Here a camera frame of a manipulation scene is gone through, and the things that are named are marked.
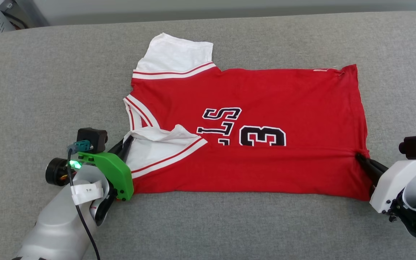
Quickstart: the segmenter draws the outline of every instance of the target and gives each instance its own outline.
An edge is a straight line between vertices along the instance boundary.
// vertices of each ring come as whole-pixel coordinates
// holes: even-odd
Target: robotic arm
[[[131,137],[121,140],[104,152],[105,130],[78,131],[74,145],[87,152],[79,152],[79,161],[54,158],[46,167],[46,181],[65,186],[70,183],[68,167],[73,166],[78,170],[70,174],[73,186],[65,186],[41,211],[13,260],[81,260],[89,243],[96,249],[92,236],[110,206],[115,200],[129,200],[134,192],[130,170],[123,162],[131,141]],[[102,196],[90,199],[95,191]]]
[[[372,207],[388,215],[390,222],[401,219],[416,238],[416,136],[404,138],[399,150],[407,160],[397,161],[390,168],[361,154],[356,158],[373,182]]]

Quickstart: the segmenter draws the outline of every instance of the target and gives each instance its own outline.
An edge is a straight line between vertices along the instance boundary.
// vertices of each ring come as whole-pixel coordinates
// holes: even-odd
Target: red and white shirt
[[[213,44],[155,37],[125,99],[135,193],[258,191],[369,199],[357,67],[228,69]]]

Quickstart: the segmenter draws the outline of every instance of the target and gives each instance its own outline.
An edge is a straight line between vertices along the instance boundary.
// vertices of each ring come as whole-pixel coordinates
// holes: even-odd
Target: green bracket
[[[129,167],[114,153],[84,153],[78,152],[78,160],[83,163],[95,164],[97,168],[117,189],[117,199],[126,201],[134,193],[133,179]]]

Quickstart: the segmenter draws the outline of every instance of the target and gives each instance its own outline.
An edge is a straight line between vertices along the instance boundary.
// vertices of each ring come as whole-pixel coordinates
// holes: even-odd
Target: exposed wire
[[[11,18],[14,21],[21,23],[25,29],[28,29],[27,24],[24,21],[20,20],[19,18],[15,17],[15,16],[13,16],[13,15],[11,15],[9,13],[6,13],[4,11],[1,11],[1,13],[3,13],[4,16],[9,17],[9,18]]]
[[[72,152],[73,152],[72,149],[68,150],[68,156],[67,156],[67,159],[66,159],[66,161],[67,161],[66,170],[67,170],[67,173],[68,173],[68,179],[70,179],[70,186],[74,186],[73,176],[72,176],[72,168],[70,166],[70,160],[72,158]],[[84,230],[86,230],[86,233],[88,234],[89,240],[91,240],[92,247],[94,247],[94,252],[96,252],[97,260],[100,260],[99,250],[97,249],[96,242],[94,242],[94,239],[92,238],[91,232],[89,232],[88,226],[86,225],[85,219],[83,218],[83,214],[81,213],[81,210],[79,209],[78,205],[75,205],[75,207],[76,207],[76,211],[78,212],[79,219],[81,220],[81,223],[83,224]]]

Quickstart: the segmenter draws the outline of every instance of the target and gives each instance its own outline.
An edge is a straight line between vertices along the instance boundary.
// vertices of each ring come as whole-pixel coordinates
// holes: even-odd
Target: green light
[[[81,163],[79,163],[79,161],[70,161],[70,166],[75,168],[75,169],[80,169],[81,168]]]

